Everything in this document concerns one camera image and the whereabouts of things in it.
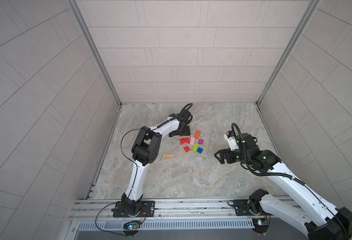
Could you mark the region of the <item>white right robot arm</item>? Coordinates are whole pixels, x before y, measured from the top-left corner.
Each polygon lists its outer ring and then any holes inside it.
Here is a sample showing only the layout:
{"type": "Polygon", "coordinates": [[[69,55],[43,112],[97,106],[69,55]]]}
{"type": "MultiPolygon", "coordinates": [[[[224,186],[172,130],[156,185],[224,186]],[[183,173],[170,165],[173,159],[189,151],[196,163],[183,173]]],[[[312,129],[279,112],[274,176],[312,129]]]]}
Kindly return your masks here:
{"type": "Polygon", "coordinates": [[[267,177],[299,206],[286,204],[268,191],[256,190],[249,197],[249,211],[254,215],[272,214],[298,229],[310,240],[349,240],[352,237],[352,212],[327,201],[302,180],[270,150],[260,150],[257,138],[250,134],[228,131],[224,135],[229,148],[215,157],[221,164],[240,163],[257,177],[267,177]]]}

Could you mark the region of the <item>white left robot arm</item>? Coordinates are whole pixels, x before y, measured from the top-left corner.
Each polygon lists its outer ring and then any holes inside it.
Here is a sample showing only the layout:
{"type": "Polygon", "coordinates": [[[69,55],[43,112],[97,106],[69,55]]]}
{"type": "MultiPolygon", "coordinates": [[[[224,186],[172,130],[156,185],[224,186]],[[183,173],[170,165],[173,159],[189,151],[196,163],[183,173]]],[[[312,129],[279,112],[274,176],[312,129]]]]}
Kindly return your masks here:
{"type": "Polygon", "coordinates": [[[190,136],[189,124],[193,115],[189,103],[177,114],[171,114],[162,123],[154,127],[143,126],[138,129],[138,135],[132,146],[133,171],[127,190],[121,197],[121,212],[129,216],[136,216],[141,210],[141,201],[144,194],[144,183],[150,164],[159,155],[161,141],[164,137],[190,136]]]}

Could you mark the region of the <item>natural wood plank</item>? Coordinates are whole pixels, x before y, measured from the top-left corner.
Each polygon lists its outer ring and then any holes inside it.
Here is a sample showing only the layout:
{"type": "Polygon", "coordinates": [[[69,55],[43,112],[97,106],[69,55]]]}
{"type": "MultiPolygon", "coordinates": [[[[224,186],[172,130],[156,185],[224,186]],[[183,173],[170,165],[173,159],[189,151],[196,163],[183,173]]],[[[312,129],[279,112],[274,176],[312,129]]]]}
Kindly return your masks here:
{"type": "Polygon", "coordinates": [[[175,157],[175,154],[163,154],[163,159],[174,159],[175,157]]]}

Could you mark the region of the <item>orange wood block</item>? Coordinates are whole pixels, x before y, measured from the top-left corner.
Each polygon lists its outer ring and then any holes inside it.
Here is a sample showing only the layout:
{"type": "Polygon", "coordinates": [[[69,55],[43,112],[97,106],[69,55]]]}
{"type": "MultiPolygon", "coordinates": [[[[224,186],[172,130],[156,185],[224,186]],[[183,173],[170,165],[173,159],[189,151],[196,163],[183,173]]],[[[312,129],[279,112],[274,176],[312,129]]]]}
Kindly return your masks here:
{"type": "Polygon", "coordinates": [[[200,135],[201,135],[201,131],[196,131],[194,137],[195,137],[196,139],[199,139],[200,135]]]}

